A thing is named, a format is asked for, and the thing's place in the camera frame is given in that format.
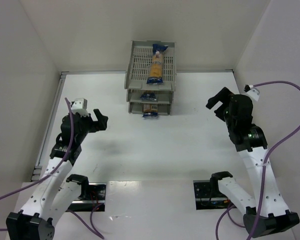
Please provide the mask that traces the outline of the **spaghetti bag white label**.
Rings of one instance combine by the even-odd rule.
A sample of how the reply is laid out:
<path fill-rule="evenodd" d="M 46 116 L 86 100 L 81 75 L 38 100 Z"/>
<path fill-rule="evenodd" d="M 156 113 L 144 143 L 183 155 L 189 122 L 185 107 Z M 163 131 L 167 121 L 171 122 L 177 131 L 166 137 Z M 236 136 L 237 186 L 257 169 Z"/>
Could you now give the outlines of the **spaghetti bag white label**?
<path fill-rule="evenodd" d="M 158 114 L 158 105 L 146 103 L 143 105 L 142 117 L 145 119 L 157 118 Z"/>

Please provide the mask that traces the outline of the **spaghetti bag blue yellow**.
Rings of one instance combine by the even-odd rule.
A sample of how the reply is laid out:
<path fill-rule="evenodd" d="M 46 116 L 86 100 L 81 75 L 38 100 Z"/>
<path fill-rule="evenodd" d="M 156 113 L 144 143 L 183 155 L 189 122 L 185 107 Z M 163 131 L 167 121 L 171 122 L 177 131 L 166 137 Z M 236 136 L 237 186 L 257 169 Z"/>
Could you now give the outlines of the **spaghetti bag blue yellow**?
<path fill-rule="evenodd" d="M 161 45 L 161 44 L 152 45 L 152 60 L 149 68 L 149 74 L 146 81 L 148 85 L 163 84 L 164 55 L 167 49 L 168 49 L 167 45 Z"/>

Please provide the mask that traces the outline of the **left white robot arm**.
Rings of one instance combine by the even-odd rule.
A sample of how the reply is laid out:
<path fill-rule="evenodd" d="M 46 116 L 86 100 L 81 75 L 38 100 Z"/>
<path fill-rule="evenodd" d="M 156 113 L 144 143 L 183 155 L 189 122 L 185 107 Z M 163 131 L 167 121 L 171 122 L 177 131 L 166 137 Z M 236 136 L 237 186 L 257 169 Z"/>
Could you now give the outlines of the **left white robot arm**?
<path fill-rule="evenodd" d="M 85 98 L 76 98 L 66 104 L 68 115 L 62 118 L 44 174 L 32 184 L 35 189 L 27 202 L 6 218 L 8 236 L 12 240 L 53 239 L 57 223 L 72 202 L 87 195 L 88 177 L 73 174 L 71 170 L 86 136 L 105 131 L 109 118 L 94 109 L 96 120 L 93 120 Z"/>

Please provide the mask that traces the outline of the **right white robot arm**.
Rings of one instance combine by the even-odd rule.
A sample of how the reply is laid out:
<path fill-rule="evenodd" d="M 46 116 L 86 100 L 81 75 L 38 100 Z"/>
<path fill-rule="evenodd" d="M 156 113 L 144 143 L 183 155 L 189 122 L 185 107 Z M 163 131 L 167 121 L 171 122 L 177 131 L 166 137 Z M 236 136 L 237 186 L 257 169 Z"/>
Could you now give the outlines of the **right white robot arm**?
<path fill-rule="evenodd" d="M 227 171 L 212 174 L 215 191 L 225 195 L 243 216 L 251 238 L 285 232 L 300 223 L 299 215 L 289 209 L 278 188 L 272 166 L 266 159 L 268 143 L 263 130 L 253 123 L 253 102 L 243 94 L 227 89 L 211 97 L 206 107 L 221 102 L 215 115 L 225 122 L 229 138 L 242 158 L 254 195 L 249 195 Z"/>

